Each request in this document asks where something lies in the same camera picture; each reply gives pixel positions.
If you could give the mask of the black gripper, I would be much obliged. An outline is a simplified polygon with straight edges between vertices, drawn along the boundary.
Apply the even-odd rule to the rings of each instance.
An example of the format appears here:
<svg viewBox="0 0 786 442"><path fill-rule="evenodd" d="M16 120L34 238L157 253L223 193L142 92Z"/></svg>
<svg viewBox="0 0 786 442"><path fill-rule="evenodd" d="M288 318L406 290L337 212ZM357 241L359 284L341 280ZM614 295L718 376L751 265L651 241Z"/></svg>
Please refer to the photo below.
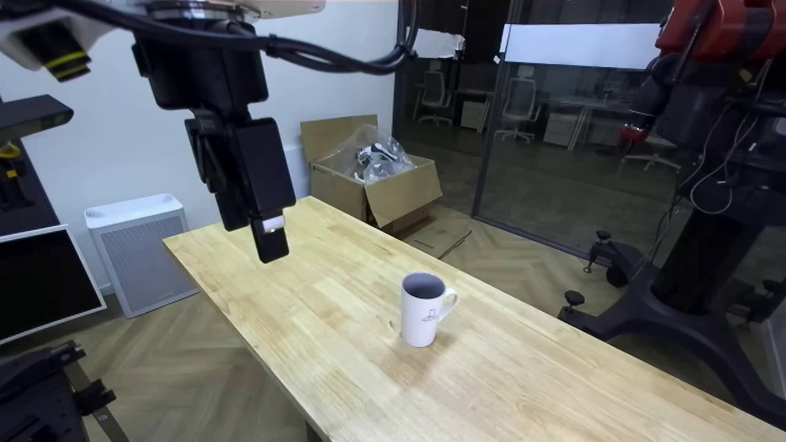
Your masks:
<svg viewBox="0 0 786 442"><path fill-rule="evenodd" d="M223 228L251 225L258 259L274 264L291 253L285 220L294 204L294 189L274 118L222 125L189 118L184 124L196 169L215 194Z"/></svg>

